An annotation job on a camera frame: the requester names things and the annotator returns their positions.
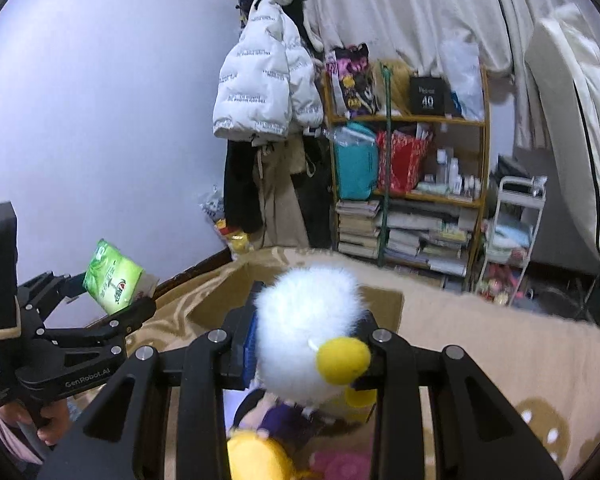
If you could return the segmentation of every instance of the red gift bag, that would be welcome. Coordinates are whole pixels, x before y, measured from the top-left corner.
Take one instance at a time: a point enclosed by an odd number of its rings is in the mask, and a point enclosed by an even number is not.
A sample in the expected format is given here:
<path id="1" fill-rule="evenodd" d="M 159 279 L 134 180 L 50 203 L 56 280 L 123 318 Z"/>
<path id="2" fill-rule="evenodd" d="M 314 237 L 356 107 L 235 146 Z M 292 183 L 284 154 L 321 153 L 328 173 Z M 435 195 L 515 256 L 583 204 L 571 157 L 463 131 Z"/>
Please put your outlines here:
<path id="1" fill-rule="evenodd" d="M 391 183 L 389 190 L 395 194 L 410 192 L 420 177 L 420 163 L 429 149 L 430 137 L 426 140 L 397 130 L 391 136 Z M 384 190 L 386 175 L 386 132 L 378 133 L 380 163 L 378 165 L 378 187 Z"/>

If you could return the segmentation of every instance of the plush toy pile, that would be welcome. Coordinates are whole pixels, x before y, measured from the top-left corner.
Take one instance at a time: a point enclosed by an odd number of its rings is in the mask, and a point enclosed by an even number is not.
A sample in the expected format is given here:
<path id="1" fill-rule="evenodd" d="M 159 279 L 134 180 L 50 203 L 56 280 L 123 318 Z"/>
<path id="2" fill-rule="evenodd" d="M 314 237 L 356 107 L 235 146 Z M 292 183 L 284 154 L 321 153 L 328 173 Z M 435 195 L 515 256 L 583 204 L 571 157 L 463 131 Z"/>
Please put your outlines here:
<path id="1" fill-rule="evenodd" d="M 375 392 L 350 387 L 371 360 L 353 337 L 364 313 L 358 283 L 343 269 L 292 269 L 259 294 L 257 388 L 238 409 L 227 444 L 234 480 L 368 478 L 368 456 L 316 453 L 310 472 L 298 472 L 292 460 L 314 436 L 360 426 L 343 407 L 368 413 L 375 403 Z"/>

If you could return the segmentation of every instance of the fluffy white plush bird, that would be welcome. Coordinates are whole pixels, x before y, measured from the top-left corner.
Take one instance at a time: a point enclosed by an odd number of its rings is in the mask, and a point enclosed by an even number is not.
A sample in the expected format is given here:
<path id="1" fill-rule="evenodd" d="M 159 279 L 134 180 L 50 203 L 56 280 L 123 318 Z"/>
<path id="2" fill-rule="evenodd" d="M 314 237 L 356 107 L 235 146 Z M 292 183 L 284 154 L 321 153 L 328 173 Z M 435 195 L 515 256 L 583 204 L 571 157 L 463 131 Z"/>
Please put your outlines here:
<path id="1" fill-rule="evenodd" d="M 351 337 L 364 303 L 344 269 L 292 269 L 258 295 L 256 312 L 258 374 L 282 399 L 317 407 L 369 366 L 368 347 Z"/>

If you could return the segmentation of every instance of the beige pants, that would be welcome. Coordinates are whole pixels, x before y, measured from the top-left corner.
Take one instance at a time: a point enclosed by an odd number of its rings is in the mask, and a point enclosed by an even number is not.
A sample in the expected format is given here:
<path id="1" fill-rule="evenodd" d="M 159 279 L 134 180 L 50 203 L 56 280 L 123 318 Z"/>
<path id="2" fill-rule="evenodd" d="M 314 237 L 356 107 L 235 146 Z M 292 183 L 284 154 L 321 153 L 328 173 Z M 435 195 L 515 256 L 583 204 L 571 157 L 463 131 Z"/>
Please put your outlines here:
<path id="1" fill-rule="evenodd" d="M 253 168 L 260 196 L 263 227 L 250 236 L 254 248 L 283 246 L 308 248 L 302 212 L 291 174 L 306 169 L 302 137 L 263 146 Z"/>

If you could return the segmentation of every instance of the metal screw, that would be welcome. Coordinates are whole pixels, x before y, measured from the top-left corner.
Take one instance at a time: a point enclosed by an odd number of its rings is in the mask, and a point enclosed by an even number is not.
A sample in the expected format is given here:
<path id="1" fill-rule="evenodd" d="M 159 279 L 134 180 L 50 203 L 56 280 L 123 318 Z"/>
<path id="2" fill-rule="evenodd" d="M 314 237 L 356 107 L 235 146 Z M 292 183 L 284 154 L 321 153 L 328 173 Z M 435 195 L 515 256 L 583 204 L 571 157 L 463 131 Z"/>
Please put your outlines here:
<path id="1" fill-rule="evenodd" d="M 458 359 L 462 359 L 464 357 L 464 350 L 462 350 L 459 346 L 457 345 L 451 345 L 446 347 L 446 355 L 448 355 L 449 357 L 451 357 L 452 359 L 458 360 Z"/>
<path id="2" fill-rule="evenodd" d="M 136 350 L 136 357 L 141 361 L 146 361 L 152 355 L 154 355 L 154 349 L 150 346 L 141 346 Z"/>
<path id="3" fill-rule="evenodd" d="M 385 328 L 378 328 L 374 330 L 371 337 L 379 343 L 386 343 L 387 341 L 389 341 L 389 339 L 391 339 L 391 332 L 389 332 Z"/>
<path id="4" fill-rule="evenodd" d="M 215 330 L 209 332 L 207 337 L 212 343 L 221 343 L 226 339 L 226 332 L 221 328 L 216 328 Z"/>

